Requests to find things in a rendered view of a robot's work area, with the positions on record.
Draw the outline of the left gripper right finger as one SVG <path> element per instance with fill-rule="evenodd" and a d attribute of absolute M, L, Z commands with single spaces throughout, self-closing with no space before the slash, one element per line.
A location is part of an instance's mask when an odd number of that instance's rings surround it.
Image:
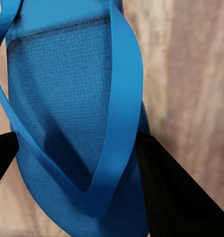
<path fill-rule="evenodd" d="M 149 237 L 224 237 L 224 211 L 155 137 L 138 131 L 136 151 Z"/>

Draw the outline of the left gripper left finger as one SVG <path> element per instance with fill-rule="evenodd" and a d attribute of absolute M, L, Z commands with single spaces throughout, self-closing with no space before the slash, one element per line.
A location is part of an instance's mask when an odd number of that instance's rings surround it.
<path fill-rule="evenodd" d="M 14 131 L 10 130 L 10 132 L 0 135 L 0 179 L 18 151 L 19 143 Z"/>

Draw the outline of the sandal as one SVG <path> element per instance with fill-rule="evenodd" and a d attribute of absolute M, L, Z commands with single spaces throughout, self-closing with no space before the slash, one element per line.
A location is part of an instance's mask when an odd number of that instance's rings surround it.
<path fill-rule="evenodd" d="M 16 161 L 72 237 L 149 237 L 136 151 L 151 135 L 143 60 L 123 0 L 0 0 Z"/>

